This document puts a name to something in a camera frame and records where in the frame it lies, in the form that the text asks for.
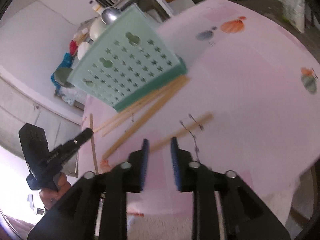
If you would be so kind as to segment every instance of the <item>red object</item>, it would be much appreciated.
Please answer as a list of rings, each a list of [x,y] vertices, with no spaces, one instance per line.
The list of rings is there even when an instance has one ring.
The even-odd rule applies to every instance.
[[[70,54],[74,55],[78,49],[77,43],[75,41],[71,41],[69,45]]]

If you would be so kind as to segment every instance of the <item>gray floor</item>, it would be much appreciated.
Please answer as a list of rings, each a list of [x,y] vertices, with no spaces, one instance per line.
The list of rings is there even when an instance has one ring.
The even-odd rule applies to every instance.
[[[320,31],[316,27],[311,26],[310,22],[306,21],[305,33],[299,33],[290,23],[283,20],[282,3],[278,0],[233,0],[233,2],[256,11],[284,27],[292,33],[320,63]],[[313,212],[313,198],[313,180],[311,171],[309,170],[300,177],[300,186],[294,194],[292,207],[307,219],[310,219]],[[299,226],[291,216],[289,216],[286,223],[286,228],[290,233],[291,239],[294,239],[302,230],[301,226]]]

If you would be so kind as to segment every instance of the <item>green plastic basket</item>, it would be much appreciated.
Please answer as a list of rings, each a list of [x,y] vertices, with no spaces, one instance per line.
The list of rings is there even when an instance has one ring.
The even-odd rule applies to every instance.
[[[68,82],[119,112],[186,72],[132,4],[93,44]]]

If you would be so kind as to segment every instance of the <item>silver screw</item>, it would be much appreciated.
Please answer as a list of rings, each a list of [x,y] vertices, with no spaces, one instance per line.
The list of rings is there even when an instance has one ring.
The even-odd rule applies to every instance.
[[[121,165],[120,165],[120,167],[122,168],[122,169],[129,169],[129,168],[131,168],[131,163],[129,163],[129,162],[124,162],[124,163],[121,163]]]
[[[189,167],[190,168],[199,168],[200,167],[200,163],[199,162],[189,162]]]
[[[96,174],[94,174],[94,172],[92,172],[92,171],[87,171],[87,172],[83,175],[83,177],[84,177],[85,179],[92,179],[92,178],[94,178],[95,175],[96,175]]]
[[[237,174],[234,171],[227,171],[226,176],[230,179],[234,179],[237,176]]]

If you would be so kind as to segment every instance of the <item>metal ladle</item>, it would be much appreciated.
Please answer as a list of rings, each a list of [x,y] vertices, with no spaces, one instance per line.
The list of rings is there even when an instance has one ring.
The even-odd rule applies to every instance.
[[[107,7],[101,13],[102,21],[106,25],[112,24],[121,14],[121,10],[116,7]]]

